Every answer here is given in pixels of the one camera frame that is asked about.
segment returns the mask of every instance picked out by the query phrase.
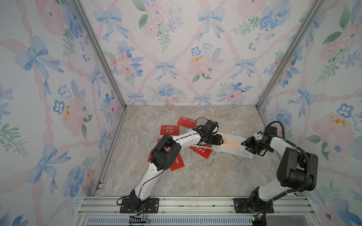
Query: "black cable sleeve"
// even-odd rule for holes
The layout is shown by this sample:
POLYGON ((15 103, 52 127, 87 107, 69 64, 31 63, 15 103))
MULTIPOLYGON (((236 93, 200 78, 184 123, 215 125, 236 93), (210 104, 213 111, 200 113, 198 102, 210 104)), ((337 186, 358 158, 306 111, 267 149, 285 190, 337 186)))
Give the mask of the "black cable sleeve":
POLYGON ((127 196, 123 196, 123 197, 120 197, 119 199, 117 199, 117 201, 116 201, 117 205, 121 205, 121 204, 119 204, 119 203, 118 203, 118 200, 120 200, 120 199, 124 199, 124 198, 128 198, 128 197, 129 197, 129 195, 127 195, 127 196))
POLYGON ((280 124, 280 126, 282 127, 282 137, 283 137, 283 139, 285 139, 285 130, 284 130, 284 125, 283 125, 283 123, 281 123, 281 122, 279 122, 279 121, 272 121, 271 123, 269 123, 269 124, 267 125, 267 127, 270 126, 270 125, 272 125, 272 124, 274 124, 274 123, 279 123, 279 124, 280 124))

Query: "black mounting plate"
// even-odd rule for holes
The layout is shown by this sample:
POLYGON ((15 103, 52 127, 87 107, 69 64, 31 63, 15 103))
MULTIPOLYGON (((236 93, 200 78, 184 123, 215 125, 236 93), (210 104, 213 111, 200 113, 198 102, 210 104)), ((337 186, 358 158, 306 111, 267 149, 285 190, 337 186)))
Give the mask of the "black mounting plate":
MULTIPOLYGON (((158 213, 158 205, 160 199, 158 198, 148 198, 146 200, 146 213, 158 213)), ((131 203, 130 198, 124 198, 122 200, 121 209, 119 210, 120 213, 138 213, 133 204, 131 203)))
MULTIPOLYGON (((249 205, 247 204, 248 198, 235 198, 233 199, 236 213, 254 213, 250 211, 249 205)), ((267 213, 274 213, 273 207, 269 207, 266 210, 267 213)))

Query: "clear plastic bag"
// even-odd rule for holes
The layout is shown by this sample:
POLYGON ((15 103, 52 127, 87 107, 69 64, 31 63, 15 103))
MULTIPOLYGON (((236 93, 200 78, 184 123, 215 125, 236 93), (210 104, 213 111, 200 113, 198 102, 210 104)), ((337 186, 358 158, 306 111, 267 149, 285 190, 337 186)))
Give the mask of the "clear plastic bag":
POLYGON ((217 133, 217 134, 220 134, 224 140, 224 143, 220 146, 219 145, 206 145, 206 146, 190 145, 190 146, 208 148, 216 152, 224 152, 241 157, 247 157, 247 158, 253 157, 253 154, 245 150, 245 146, 241 145, 241 143, 244 142, 246 138, 226 133, 217 133))

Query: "vent grille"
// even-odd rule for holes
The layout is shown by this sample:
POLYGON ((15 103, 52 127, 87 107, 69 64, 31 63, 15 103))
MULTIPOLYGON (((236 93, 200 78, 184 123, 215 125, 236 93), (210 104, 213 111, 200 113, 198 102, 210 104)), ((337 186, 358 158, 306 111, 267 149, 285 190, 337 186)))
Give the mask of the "vent grille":
MULTIPOLYGON (((144 225, 252 225, 250 216, 149 216, 144 225)), ((141 225, 129 216, 89 216, 86 226, 141 225)))

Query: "blue bow pattern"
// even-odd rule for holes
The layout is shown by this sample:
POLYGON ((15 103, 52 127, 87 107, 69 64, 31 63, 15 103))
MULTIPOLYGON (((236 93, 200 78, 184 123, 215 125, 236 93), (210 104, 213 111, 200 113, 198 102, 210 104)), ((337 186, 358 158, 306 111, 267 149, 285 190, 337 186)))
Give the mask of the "blue bow pattern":
POLYGON ((98 85, 98 98, 101 97, 101 84, 99 81, 103 82, 103 83, 107 83, 104 79, 105 77, 100 77, 99 74, 101 73, 101 71, 99 70, 98 65, 94 65, 94 71, 93 73, 89 76, 89 80, 92 84, 94 84, 94 82, 97 83, 98 85))
POLYGON ((207 100, 210 100, 210 98, 211 98, 211 94, 207 94, 205 96, 200 96, 200 95, 194 96, 195 100, 199 100, 199 103, 197 105, 202 104, 202 102, 204 102, 204 104, 206 104, 206 105, 210 105, 211 103, 209 101, 207 101, 207 100))
MULTIPOLYGON (((304 12, 300 16, 300 19, 299 19, 300 23, 303 23, 305 21, 307 13, 308 12, 304 12)), ((313 22, 314 27, 316 29, 319 28, 319 26, 323 23, 324 19, 325 19, 325 13, 319 14, 313 22)), ((312 34, 312 27, 310 27, 308 30, 307 39, 306 39, 306 48, 308 47, 309 41, 314 41, 313 34, 312 34)))
POLYGON ((144 101, 141 99, 141 98, 143 98, 143 92, 127 93, 126 96, 128 98, 133 98, 133 103, 131 103, 131 105, 134 105, 135 103, 137 103, 137 101, 141 102, 144 105, 146 105, 146 103, 147 103, 147 101, 144 101))
POLYGON ((122 21, 122 15, 118 8, 113 8, 111 11, 105 11, 105 12, 97 10, 97 11, 94 11, 93 14, 99 22, 103 22, 104 20, 106 20, 108 33, 103 35, 103 38, 102 38, 103 40, 106 40, 108 42, 109 34, 112 34, 112 32, 113 32, 113 26, 120 32, 121 35, 123 35, 126 39, 128 39, 128 37, 126 35, 128 30, 124 29, 123 27, 119 26, 114 21, 112 21, 112 20, 122 21))
POLYGON ((112 139, 111 133, 109 133, 108 136, 107 136, 107 130, 106 130, 106 128, 103 128, 103 129, 102 129, 101 139, 100 139, 99 142, 98 142, 98 148, 101 149, 102 146, 104 146, 105 156, 108 155, 108 153, 107 153, 107 143, 106 143, 106 140, 111 140, 111 139, 112 139))
POLYGON ((216 25, 215 21, 214 20, 217 20, 217 21, 222 21, 223 18, 224 18, 224 14, 225 14, 225 9, 220 7, 218 8, 217 10, 215 11, 207 11, 207 10, 201 10, 197 13, 197 18, 199 21, 204 21, 204 20, 207 20, 206 21, 206 24, 205 24, 205 30, 203 33, 201 34, 198 34, 195 38, 195 40, 197 39, 197 41, 199 42, 202 35, 207 33, 209 30, 210 30, 210 19, 211 20, 211 23, 212 23, 212 27, 214 29, 214 32, 216 34, 216 36, 220 39, 220 33, 223 32, 224 30, 221 29, 218 25, 216 25))
POLYGON ((30 69, 33 67, 33 62, 35 63, 36 67, 39 69, 39 71, 42 73, 42 75, 45 78, 45 82, 43 85, 43 92, 44 96, 46 96, 47 93, 51 95, 49 86, 48 86, 48 70, 45 68, 45 66, 40 63, 36 58, 38 58, 41 62, 48 65, 50 68, 59 71, 64 72, 62 69, 60 69, 59 61, 53 61, 53 60, 46 60, 40 56, 47 55, 48 50, 45 47, 43 41, 39 37, 34 37, 31 42, 31 47, 28 49, 28 51, 21 51, 16 55, 15 61, 25 70, 30 71, 30 69))
POLYGON ((62 163, 62 162, 66 162, 69 159, 71 159, 71 157, 67 157, 68 151, 66 151, 64 154, 62 154, 58 158, 51 160, 51 158, 54 155, 56 155, 57 152, 58 152, 58 150, 56 149, 56 147, 54 145, 52 145, 52 144, 46 145, 43 150, 43 158, 40 159, 40 161, 36 167, 32 168, 28 177, 26 178, 26 181, 31 184, 35 184, 36 182, 38 182, 40 180, 40 177, 42 176, 42 173, 44 170, 44 172, 46 172, 53 178, 53 181, 50 184, 50 193, 53 194, 54 189, 58 188, 55 183, 55 179, 54 179, 55 175, 56 175, 56 170, 52 166, 45 166, 45 165, 62 163))
POLYGON ((235 78, 235 76, 237 74, 240 74, 244 71, 244 68, 245 68, 245 71, 247 72, 247 75, 249 77, 251 77, 251 73, 254 73, 254 71, 252 71, 250 68, 249 68, 249 65, 250 66, 254 66, 256 64, 256 61, 258 60, 258 58, 254 57, 254 58, 251 58, 250 60, 244 60, 244 59, 239 59, 235 62, 235 66, 241 66, 240 69, 239 69, 239 72, 236 73, 236 74, 233 74, 232 76, 230 76, 230 78, 235 78))
POLYGON ((300 102, 302 102, 300 105, 300 108, 299 108, 299 118, 300 118, 302 113, 304 115, 306 115, 306 110, 304 109, 305 101, 307 101, 307 104, 310 106, 312 103, 314 103, 316 101, 317 97, 314 94, 310 94, 304 85, 299 86, 298 93, 301 94, 301 96, 298 99, 296 99, 295 101, 294 100, 287 100, 287 101, 288 101, 288 104, 290 104, 290 103, 299 104, 300 102))
POLYGON ((156 78, 156 80, 160 81, 162 76, 164 76, 166 74, 166 70, 168 71, 168 73, 174 78, 176 79, 175 75, 178 75, 177 73, 174 73, 173 71, 171 71, 170 68, 175 68, 175 61, 174 60, 169 60, 167 62, 161 62, 161 61, 157 61, 155 62, 155 67, 156 68, 162 68, 162 75, 158 76, 156 78))

